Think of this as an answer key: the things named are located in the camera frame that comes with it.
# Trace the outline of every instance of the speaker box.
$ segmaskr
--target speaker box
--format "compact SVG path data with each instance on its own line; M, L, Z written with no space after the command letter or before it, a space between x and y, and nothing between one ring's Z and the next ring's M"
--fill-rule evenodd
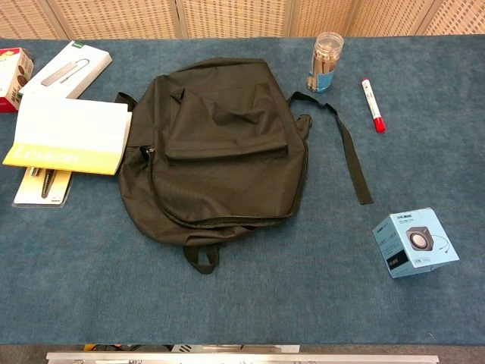
M420 251L433 250L433 238L426 226L411 227L406 231L411 248Z

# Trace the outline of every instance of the pen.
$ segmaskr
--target pen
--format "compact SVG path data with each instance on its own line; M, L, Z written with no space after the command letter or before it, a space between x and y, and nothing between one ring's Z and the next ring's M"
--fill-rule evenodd
M374 93L372 92L371 83L369 82L368 78L362 79L362 87L364 88L365 98L367 99L367 103L369 104L369 108L371 109L372 118L374 119L374 126L376 127L376 131L378 133L383 133L386 131L386 125L384 120L382 120L382 116L380 116L379 108L377 107L376 98L374 97Z
M54 183L55 169L46 169L44 175L44 183L42 184L42 198L45 199L49 195L51 186Z

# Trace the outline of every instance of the black backpack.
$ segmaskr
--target black backpack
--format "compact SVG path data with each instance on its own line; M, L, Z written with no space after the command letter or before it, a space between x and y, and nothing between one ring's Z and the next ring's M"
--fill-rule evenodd
M294 120L263 60L203 61L155 78L138 104L125 94L117 102L133 110L118 175L128 214L146 236L183 246L201 273L213 271L220 243L295 214L311 119ZM318 105L336 117L361 203L372 202L349 132Z

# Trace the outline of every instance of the red marker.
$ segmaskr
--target red marker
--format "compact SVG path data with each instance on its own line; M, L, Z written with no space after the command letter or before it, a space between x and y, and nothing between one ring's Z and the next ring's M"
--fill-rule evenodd
M376 127L376 131L378 133L383 133L386 131L386 125L382 117L380 116L379 108L377 107L376 98L374 97L374 93L372 92L371 83L369 82L368 78L362 79L362 87L364 87L365 98L367 99L367 103L369 104L369 108L371 109L372 118L374 119L374 126Z

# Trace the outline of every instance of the beige wall panel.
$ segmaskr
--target beige wall panel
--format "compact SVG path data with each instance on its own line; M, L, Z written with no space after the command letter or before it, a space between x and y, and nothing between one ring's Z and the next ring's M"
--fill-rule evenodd
M444 0L424 34L485 34L485 0Z
M42 1L0 0L0 37L62 39L66 35Z
M414 35L433 0L361 0L347 36Z
M189 38L287 36L291 1L177 0Z
M71 39L176 38L174 0L48 0Z
M295 5L291 35L317 36L322 32L345 35L351 10L352 0L300 0Z

